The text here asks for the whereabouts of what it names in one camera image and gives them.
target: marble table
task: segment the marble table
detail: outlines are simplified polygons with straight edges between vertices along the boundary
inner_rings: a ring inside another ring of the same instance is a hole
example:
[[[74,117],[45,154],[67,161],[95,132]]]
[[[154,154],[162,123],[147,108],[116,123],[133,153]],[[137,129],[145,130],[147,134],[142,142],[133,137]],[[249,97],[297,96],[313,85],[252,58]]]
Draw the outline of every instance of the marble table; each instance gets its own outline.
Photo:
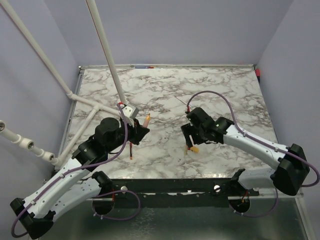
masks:
[[[128,144],[118,159],[96,171],[104,171],[113,179],[228,178],[240,168],[266,167],[261,160],[223,144],[202,144],[198,146],[199,153],[188,151],[185,155],[185,139],[180,129],[188,122],[183,102],[199,91],[212,90],[229,99],[243,128],[275,142],[274,129],[252,68],[129,68],[118,69],[118,74],[128,102],[140,109],[137,119],[143,122],[147,114],[151,115],[150,133],[140,145],[133,146],[133,160],[129,157]],[[119,102],[108,69],[86,69],[79,95],[115,109]],[[220,116],[232,119],[228,106],[217,95],[199,95],[190,105],[203,108],[213,119]],[[90,106],[76,103],[67,141],[90,111]],[[104,111],[96,114],[70,155],[106,117],[112,115]]]

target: gray wall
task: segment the gray wall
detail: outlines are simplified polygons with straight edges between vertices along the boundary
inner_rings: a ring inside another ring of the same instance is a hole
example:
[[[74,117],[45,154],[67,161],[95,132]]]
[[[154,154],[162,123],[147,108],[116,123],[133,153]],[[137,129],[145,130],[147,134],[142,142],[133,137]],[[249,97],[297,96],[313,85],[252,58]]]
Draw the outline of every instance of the gray wall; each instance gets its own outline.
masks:
[[[44,0],[79,65],[106,65],[85,0]],[[292,0],[96,0],[116,64],[257,64]]]
[[[43,0],[11,0],[40,46],[71,89],[79,69]],[[0,119],[17,134],[57,154],[70,101],[38,55],[0,7]],[[0,137],[0,239],[10,236],[15,218],[9,204],[38,189],[53,169]],[[24,230],[18,224],[17,233]]]
[[[261,89],[281,143],[297,143],[320,170],[320,1],[295,0],[259,62]],[[315,180],[312,172],[306,182]],[[305,188],[320,239],[320,185]]]

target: gray floor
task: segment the gray floor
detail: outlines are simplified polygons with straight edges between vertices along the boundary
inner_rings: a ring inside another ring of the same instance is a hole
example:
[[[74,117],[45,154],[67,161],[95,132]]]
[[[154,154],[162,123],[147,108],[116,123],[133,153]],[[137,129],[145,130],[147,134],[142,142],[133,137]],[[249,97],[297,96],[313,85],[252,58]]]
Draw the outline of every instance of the gray floor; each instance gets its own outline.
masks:
[[[252,199],[251,214],[267,211],[274,199]],[[93,217],[91,201],[67,212],[41,240],[306,240],[294,198],[280,199],[266,217],[247,218],[230,208],[144,208],[121,222]],[[113,210],[113,217],[135,210]]]

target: wall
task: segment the wall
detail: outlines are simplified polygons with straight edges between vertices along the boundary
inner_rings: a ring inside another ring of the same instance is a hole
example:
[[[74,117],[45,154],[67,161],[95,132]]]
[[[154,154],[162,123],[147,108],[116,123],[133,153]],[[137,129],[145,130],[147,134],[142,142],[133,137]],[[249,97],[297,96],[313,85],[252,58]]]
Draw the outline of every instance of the wall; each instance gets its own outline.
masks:
[[[79,65],[106,65],[85,0],[44,0]],[[293,0],[96,0],[116,64],[257,64]]]
[[[258,64],[261,89],[281,143],[297,143],[320,169],[320,1],[295,0]],[[315,180],[309,174],[306,182]],[[305,202],[320,239],[320,185],[305,188]]]
[[[71,89],[79,69],[43,0],[10,0],[20,18]],[[71,101],[0,7],[0,119],[40,148],[58,153]],[[48,179],[53,169],[0,137],[0,239],[10,240],[15,218],[9,204]],[[20,223],[17,233],[24,230]]]

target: cable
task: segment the cable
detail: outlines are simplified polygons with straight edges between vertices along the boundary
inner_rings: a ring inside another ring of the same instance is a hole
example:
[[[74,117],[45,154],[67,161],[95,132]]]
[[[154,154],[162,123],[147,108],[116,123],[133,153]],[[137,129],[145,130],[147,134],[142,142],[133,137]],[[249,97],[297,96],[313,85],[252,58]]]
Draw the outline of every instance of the cable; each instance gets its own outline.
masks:
[[[251,135],[249,135],[249,134],[246,134],[246,133],[238,126],[237,119],[236,119],[235,113],[234,113],[234,111],[233,111],[233,109],[232,109],[232,106],[231,106],[230,102],[229,102],[229,101],[226,99],[226,97],[223,96],[221,93],[218,93],[218,92],[216,92],[216,91],[210,91],[210,90],[200,91],[200,92],[194,94],[194,95],[189,99],[189,101],[188,101],[187,104],[186,104],[187,110],[190,109],[190,108],[189,108],[189,104],[190,104],[191,100],[192,100],[195,96],[197,96],[197,95],[199,95],[199,94],[203,94],[203,93],[216,94],[216,95],[220,96],[221,98],[223,98],[223,100],[226,102],[226,104],[228,105],[228,107],[229,107],[229,109],[230,109],[231,116],[232,116],[232,119],[233,119],[233,122],[234,122],[234,126],[235,126],[235,128],[236,128],[241,134],[245,134],[245,136],[248,137],[249,139],[251,139],[251,140],[253,140],[253,141],[255,141],[255,142],[257,142],[257,143],[259,143],[259,144],[261,144],[261,145],[263,145],[263,146],[265,146],[265,147],[267,147],[267,148],[270,148],[270,149],[272,149],[272,150],[276,150],[276,147],[274,147],[274,146],[272,146],[272,145],[270,145],[270,144],[268,144],[268,143],[265,143],[265,142],[263,142],[263,141],[255,138],[255,137],[253,137],[253,136],[251,136]],[[297,156],[297,155],[294,155],[294,154],[291,153],[291,152],[288,152],[288,151],[285,151],[285,150],[282,150],[282,149],[277,149],[277,151],[279,151],[280,153],[283,153],[283,154],[287,154],[287,155],[289,155],[289,156],[291,156],[291,157],[299,160],[300,162],[304,163],[305,165],[307,165],[308,167],[310,167],[310,168],[315,172],[315,174],[316,174],[316,180],[315,180],[313,183],[304,184],[304,185],[302,185],[301,187],[305,187],[305,188],[312,187],[312,186],[317,185],[317,184],[320,182],[320,173],[319,173],[319,171],[316,169],[316,167],[314,167],[311,163],[307,162],[306,160],[304,160],[303,158],[301,158],[301,157],[299,157],[299,156]]]
[[[278,193],[278,190],[277,190],[276,188],[275,188],[274,190],[275,190],[275,202],[274,202],[272,208],[270,208],[269,211],[266,211],[266,212],[261,213],[261,214],[259,214],[259,215],[251,215],[251,214],[245,214],[245,213],[243,213],[243,212],[238,212],[238,211],[236,211],[236,210],[231,206],[231,204],[229,204],[229,207],[233,210],[233,212],[234,212],[235,214],[238,214],[238,215],[243,216],[243,217],[247,217],[247,218],[261,218],[261,217],[264,217],[264,216],[272,213],[272,212],[277,208],[277,206],[278,206],[278,203],[279,203],[279,193]]]
[[[95,163],[95,164],[91,164],[91,165],[85,165],[85,166],[80,166],[80,167],[76,167],[76,168],[73,168],[73,169],[70,169],[68,171],[66,171],[65,173],[63,173],[63,177],[65,177],[66,175],[74,172],[74,171],[77,171],[77,170],[81,170],[81,169],[87,169],[87,168],[92,168],[92,167],[98,167],[102,164],[106,164],[106,163],[109,163],[111,161],[113,161],[114,159],[116,159],[117,157],[119,157],[119,155],[123,152],[123,150],[125,149],[126,147],[126,143],[128,141],[128,126],[127,126],[127,121],[126,121],[126,117],[125,117],[125,114],[124,114],[124,111],[122,110],[121,108],[121,104],[123,103],[118,103],[116,106],[119,108],[119,111],[120,111],[120,114],[121,114],[121,117],[122,117],[122,120],[123,120],[123,125],[124,125],[124,141],[123,141],[123,145],[121,147],[121,149],[119,150],[119,152],[114,155],[113,157],[103,161],[103,162],[99,162],[99,163]],[[47,187],[45,187],[42,192],[39,193],[38,196],[36,196],[36,198],[33,200],[34,204],[36,204],[36,202],[53,186],[55,185],[60,179],[62,179],[61,176],[57,177],[55,180],[53,180]],[[25,233],[22,233],[22,234],[19,234],[17,235],[15,233],[15,228],[16,228],[16,225],[19,221],[19,219],[21,218],[21,216],[32,206],[33,204],[30,203],[29,205],[27,205],[19,214],[18,216],[16,216],[15,220],[13,221],[13,224],[11,226],[11,235],[12,237],[14,238],[21,238],[25,235],[28,234],[28,232],[25,232]]]
[[[100,215],[96,212],[96,209],[95,209],[95,206],[94,206],[94,203],[92,203],[92,210],[94,212],[94,215],[93,216],[98,216],[100,217],[101,219],[104,218],[104,219],[109,219],[109,220],[115,220],[115,221],[127,221],[127,220],[130,220],[130,219],[133,219],[135,216],[137,216],[139,213],[140,213],[140,210],[141,210],[141,202],[140,202],[140,199],[138,197],[138,195],[136,193],[134,193],[133,191],[130,191],[130,190],[117,190],[117,191],[111,191],[111,192],[108,192],[108,193],[104,193],[104,194],[101,194],[101,195],[98,195],[96,196],[96,198],[101,198],[101,197],[104,197],[104,196],[108,196],[108,195],[112,195],[112,194],[117,194],[117,193],[130,193],[132,195],[134,195],[138,201],[138,209],[137,211],[132,215],[132,216],[129,216],[129,217],[124,217],[124,218],[116,218],[116,217],[111,217],[111,216],[104,216],[104,215]]]

